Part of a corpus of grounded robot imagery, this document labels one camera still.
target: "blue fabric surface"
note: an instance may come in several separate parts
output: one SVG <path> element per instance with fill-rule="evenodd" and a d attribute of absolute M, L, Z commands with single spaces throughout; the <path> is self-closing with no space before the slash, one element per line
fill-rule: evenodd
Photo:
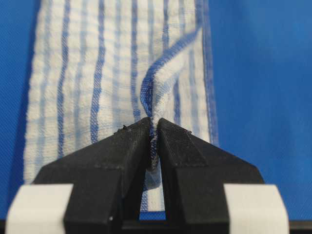
<path fill-rule="evenodd" d="M 0 218 L 22 180 L 36 2 L 0 1 Z M 311 6 L 309 0 L 210 1 L 219 144 L 277 184 L 290 219 L 312 219 Z"/>
<path fill-rule="evenodd" d="M 220 147 L 312 219 L 312 1 L 212 0 Z"/>
<path fill-rule="evenodd" d="M 0 219 L 22 183 L 25 113 L 38 0 L 0 0 Z"/>

